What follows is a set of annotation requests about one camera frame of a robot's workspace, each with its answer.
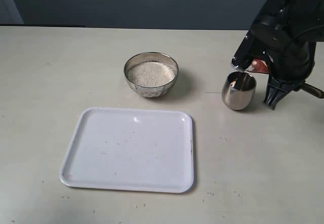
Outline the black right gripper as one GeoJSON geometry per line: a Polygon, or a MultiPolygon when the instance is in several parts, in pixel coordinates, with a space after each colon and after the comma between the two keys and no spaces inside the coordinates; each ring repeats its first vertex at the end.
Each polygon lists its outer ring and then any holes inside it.
{"type": "Polygon", "coordinates": [[[278,102],[300,90],[309,77],[314,64],[313,47],[314,0],[267,0],[235,52],[231,66],[245,71],[253,60],[264,61],[271,76],[263,104],[275,110],[278,102]]]}

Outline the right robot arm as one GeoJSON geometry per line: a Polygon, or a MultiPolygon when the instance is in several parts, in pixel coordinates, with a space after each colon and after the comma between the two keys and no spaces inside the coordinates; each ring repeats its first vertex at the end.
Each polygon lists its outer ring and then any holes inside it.
{"type": "Polygon", "coordinates": [[[300,89],[322,99],[323,91],[306,83],[318,42],[323,42],[323,0],[266,0],[231,64],[245,71],[255,59],[266,63],[263,103],[270,109],[300,89]]]}

